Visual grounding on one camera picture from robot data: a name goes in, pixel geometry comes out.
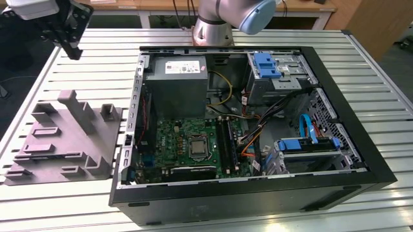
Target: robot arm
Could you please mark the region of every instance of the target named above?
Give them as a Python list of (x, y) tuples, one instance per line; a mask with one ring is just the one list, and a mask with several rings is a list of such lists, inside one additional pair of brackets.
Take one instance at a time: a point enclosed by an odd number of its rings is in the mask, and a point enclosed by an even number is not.
[[(268, 25), (282, 0), (201, 0), (193, 31), (195, 45), (226, 46), (234, 43), (232, 25), (246, 34), (257, 34)], [(81, 59), (78, 47), (94, 9), (74, 0), (7, 0), (4, 17), (34, 23), (42, 39), (60, 46), (70, 59)]]
[(257, 34), (270, 22), (282, 0), (201, 0), (198, 21), (193, 32), (195, 45), (233, 44), (232, 25), (249, 35)]
[(7, 0), (3, 11), (7, 18), (19, 17), (34, 23), (42, 39), (60, 46), (70, 59), (81, 59), (78, 47), (94, 9), (74, 0)]

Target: metal workbench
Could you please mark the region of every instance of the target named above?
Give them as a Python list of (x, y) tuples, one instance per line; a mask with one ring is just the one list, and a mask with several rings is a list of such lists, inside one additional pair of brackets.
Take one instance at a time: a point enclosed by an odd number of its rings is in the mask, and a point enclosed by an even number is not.
[[(234, 31), (236, 45), (313, 46), (396, 173), (399, 182), (355, 197), (328, 211), (159, 226), (165, 231), (411, 231), (413, 225), (413, 107), (365, 50), (341, 31)], [(90, 29), (79, 61), (55, 49), (0, 142), (0, 183), (23, 146), (38, 101), (62, 105), (62, 89), (75, 89), (91, 107), (114, 103), (129, 114), (139, 46), (191, 45), (177, 29)], [(119, 134), (118, 144), (123, 141)], [(0, 186), (0, 231), (133, 231), (139, 228), (109, 207), (113, 180)]]

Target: power supply label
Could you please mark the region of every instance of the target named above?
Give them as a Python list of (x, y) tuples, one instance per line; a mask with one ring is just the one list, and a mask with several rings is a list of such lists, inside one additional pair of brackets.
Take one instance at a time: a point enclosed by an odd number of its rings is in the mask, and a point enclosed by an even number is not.
[(169, 61), (166, 62), (166, 74), (201, 73), (199, 61)]

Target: open computer tower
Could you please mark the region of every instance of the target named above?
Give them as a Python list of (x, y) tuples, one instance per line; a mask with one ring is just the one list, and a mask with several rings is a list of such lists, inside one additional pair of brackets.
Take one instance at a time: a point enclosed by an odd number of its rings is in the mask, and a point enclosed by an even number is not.
[(397, 181), (312, 47), (142, 47), (110, 206), (138, 225), (329, 209)]

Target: ram slot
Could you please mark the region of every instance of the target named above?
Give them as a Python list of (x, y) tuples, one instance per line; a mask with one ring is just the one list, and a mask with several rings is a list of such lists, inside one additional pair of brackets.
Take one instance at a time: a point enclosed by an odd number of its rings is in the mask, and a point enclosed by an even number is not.
[(216, 121), (216, 130), (221, 157), (221, 168), (225, 174), (230, 174), (233, 171), (240, 169), (230, 121), (226, 119), (218, 119)]

